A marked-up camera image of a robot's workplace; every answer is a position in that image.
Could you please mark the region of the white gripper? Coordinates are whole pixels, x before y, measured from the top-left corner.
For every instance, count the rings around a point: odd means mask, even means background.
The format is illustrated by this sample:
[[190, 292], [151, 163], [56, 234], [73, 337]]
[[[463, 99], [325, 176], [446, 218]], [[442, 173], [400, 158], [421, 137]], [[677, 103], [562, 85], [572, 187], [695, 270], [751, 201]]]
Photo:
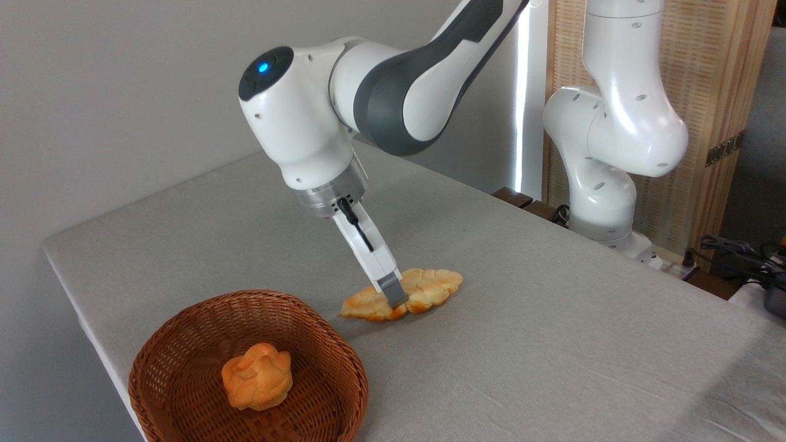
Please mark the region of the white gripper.
[[409, 300], [402, 286], [402, 275], [378, 227], [360, 203], [338, 201], [332, 220], [352, 249], [354, 256], [373, 286], [379, 288], [392, 309]]

